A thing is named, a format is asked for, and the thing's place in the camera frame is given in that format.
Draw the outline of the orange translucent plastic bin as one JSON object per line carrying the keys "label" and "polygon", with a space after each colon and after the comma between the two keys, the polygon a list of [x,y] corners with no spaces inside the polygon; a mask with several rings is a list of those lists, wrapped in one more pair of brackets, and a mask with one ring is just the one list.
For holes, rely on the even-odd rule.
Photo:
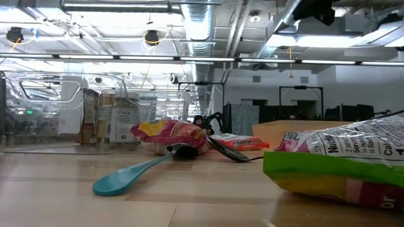
{"label": "orange translucent plastic bin", "polygon": [[262,141],[269,143],[270,149],[277,148],[283,136],[295,131],[313,131],[338,127],[351,124],[341,121],[318,121],[318,120],[276,120],[252,126],[253,136],[259,137]]}

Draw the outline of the brown spice jar paper label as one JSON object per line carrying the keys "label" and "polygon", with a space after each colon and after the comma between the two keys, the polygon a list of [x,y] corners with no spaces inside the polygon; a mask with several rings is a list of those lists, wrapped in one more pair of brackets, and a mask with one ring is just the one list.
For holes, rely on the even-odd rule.
{"label": "brown spice jar paper label", "polygon": [[97,143],[97,107],[98,93],[93,89],[83,88],[83,116],[78,138],[82,146]]}

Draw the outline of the clear plastic storage bin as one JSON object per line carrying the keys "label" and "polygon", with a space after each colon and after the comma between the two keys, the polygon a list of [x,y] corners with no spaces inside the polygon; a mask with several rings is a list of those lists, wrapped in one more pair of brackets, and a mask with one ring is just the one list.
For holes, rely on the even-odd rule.
{"label": "clear plastic storage bin", "polygon": [[22,154],[112,154],[108,138],[82,146],[83,88],[98,93],[138,94],[123,76],[85,73],[0,72],[0,152]]}
{"label": "clear plastic storage bin", "polygon": [[158,119],[187,120],[193,104],[190,92],[186,91],[139,91],[140,121]]}

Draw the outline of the silver spiral ventilation duct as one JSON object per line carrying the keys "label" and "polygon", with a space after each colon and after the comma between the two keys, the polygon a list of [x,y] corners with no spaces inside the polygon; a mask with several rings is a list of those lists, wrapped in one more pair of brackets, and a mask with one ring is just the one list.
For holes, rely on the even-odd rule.
{"label": "silver spiral ventilation duct", "polygon": [[254,58],[270,58],[281,44],[277,44],[275,33],[284,28],[296,30],[299,26],[299,20],[295,20],[293,12],[297,9],[302,0],[288,0],[285,9],[272,16],[266,27],[266,41],[257,51]]}

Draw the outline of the orange-brown spice jar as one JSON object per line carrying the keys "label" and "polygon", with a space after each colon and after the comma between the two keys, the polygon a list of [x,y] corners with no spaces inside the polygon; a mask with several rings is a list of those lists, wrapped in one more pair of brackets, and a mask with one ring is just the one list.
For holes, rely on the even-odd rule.
{"label": "orange-brown spice jar", "polygon": [[97,137],[108,138],[110,132],[110,121],[115,95],[112,93],[101,93],[98,98],[97,112]]}

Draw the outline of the black frame stand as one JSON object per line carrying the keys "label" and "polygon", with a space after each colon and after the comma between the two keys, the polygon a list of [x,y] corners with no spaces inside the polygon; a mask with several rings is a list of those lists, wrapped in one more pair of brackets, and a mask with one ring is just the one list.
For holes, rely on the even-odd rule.
{"label": "black frame stand", "polygon": [[305,85],[296,85],[296,86],[280,86],[278,88],[278,109],[279,109],[279,116],[283,116],[283,105],[282,105],[282,97],[283,89],[293,89],[293,90],[311,90],[315,93],[314,90],[320,91],[320,104],[321,104],[321,113],[316,115],[317,120],[322,120],[324,118],[324,88],[319,86],[305,86]]}
{"label": "black frame stand", "polygon": [[[209,85],[220,85],[222,87],[222,101],[224,102],[225,100],[225,84],[224,83],[212,83],[212,82],[206,82],[206,81],[197,81],[197,82],[178,82],[177,84],[177,90],[178,91],[184,91],[184,89],[181,89],[181,85],[186,84],[186,85],[196,85],[196,86],[209,86]],[[226,127],[223,126],[223,131],[221,133],[225,133]]]}

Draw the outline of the black spoon teal handle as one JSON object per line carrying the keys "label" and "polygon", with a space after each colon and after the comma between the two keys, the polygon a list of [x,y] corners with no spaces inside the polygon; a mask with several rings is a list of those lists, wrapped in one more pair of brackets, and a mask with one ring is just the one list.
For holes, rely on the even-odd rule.
{"label": "black spoon teal handle", "polygon": [[155,165],[171,158],[192,159],[199,155],[199,151],[190,144],[177,143],[166,147],[168,152],[154,160],[148,160],[142,163],[137,163],[120,170],[117,170],[101,179],[97,180],[92,191],[98,196],[115,196],[121,195],[142,176],[147,170]]}
{"label": "black spoon teal handle", "polygon": [[246,155],[240,153],[239,151],[237,151],[233,148],[230,148],[229,146],[227,146],[225,144],[218,142],[217,140],[213,139],[210,136],[206,137],[206,141],[213,149],[217,150],[219,153],[221,153],[225,157],[227,157],[233,161],[239,162],[239,163],[246,163],[246,162],[250,162],[250,161],[254,161],[254,160],[263,159],[262,156],[255,157],[255,158],[248,158]]}

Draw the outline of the green ramen noodle packet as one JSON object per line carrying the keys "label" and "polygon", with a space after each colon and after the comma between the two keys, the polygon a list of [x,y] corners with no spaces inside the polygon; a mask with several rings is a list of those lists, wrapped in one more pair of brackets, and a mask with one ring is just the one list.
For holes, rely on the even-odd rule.
{"label": "green ramen noodle packet", "polygon": [[404,211],[404,117],[289,132],[263,171],[289,192]]}

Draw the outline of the black overhead light rail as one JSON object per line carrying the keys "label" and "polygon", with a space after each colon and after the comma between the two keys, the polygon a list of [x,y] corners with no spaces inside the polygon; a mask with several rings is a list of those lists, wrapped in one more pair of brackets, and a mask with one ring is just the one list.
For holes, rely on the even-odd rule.
{"label": "black overhead light rail", "polygon": [[307,65],[341,65],[341,66],[383,66],[404,67],[404,62],[393,61],[341,61],[317,59],[258,59],[243,57],[187,57],[168,55],[83,55],[83,54],[21,54],[0,53],[0,57],[7,59],[35,59],[44,61],[81,60],[85,62],[189,62],[191,64],[208,62],[245,63],[245,64],[307,64]]}

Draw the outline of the grey ceiling pipe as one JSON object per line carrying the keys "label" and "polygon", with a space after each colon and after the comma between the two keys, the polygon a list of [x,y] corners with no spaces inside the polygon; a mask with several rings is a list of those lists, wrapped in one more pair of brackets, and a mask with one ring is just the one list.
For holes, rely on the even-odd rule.
{"label": "grey ceiling pipe", "polygon": [[181,7],[169,1],[152,1],[148,3],[113,3],[111,1],[68,1],[63,0],[61,7],[65,11],[77,12],[112,12],[112,13],[174,13],[181,14]]}

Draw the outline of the orange ramen noodle packet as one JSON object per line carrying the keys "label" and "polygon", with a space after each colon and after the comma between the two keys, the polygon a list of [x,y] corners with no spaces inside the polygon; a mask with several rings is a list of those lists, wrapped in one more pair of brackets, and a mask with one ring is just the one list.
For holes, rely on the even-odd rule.
{"label": "orange ramen noodle packet", "polygon": [[224,133],[212,135],[211,138],[237,151],[260,150],[270,147],[269,143],[254,136],[240,136]]}

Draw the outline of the red yellow ramen packet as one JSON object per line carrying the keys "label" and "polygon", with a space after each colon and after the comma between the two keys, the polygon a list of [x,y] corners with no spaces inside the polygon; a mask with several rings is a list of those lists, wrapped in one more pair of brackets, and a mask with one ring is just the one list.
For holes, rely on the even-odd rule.
{"label": "red yellow ramen packet", "polygon": [[157,155],[166,155],[167,146],[185,143],[203,154],[209,150],[206,134],[202,128],[182,120],[160,119],[142,122],[133,126],[130,132],[141,141],[141,145]]}

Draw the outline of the grey-blue background panel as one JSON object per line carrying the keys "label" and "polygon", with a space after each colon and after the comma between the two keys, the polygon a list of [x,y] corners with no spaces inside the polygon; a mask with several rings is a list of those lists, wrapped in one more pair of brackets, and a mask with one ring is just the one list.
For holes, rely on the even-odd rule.
{"label": "grey-blue background panel", "polygon": [[252,136],[252,126],[259,123],[259,106],[231,104],[232,133]]}

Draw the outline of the glass spice jar white label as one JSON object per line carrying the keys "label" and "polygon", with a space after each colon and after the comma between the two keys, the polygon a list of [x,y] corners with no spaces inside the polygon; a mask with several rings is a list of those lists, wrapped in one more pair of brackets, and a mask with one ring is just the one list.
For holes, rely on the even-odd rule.
{"label": "glass spice jar white label", "polygon": [[111,128],[109,143],[112,148],[118,146],[133,145],[138,142],[131,128],[138,125],[141,117],[141,110],[138,106],[140,95],[130,91],[116,93],[115,102],[112,107]]}

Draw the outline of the person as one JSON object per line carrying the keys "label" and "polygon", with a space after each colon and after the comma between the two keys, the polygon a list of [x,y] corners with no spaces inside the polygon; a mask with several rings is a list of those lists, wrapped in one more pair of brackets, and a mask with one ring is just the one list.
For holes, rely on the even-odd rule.
{"label": "person", "polygon": [[208,136],[212,136],[215,133],[212,126],[209,123],[206,123],[201,115],[196,115],[194,117],[193,124],[200,127]]}

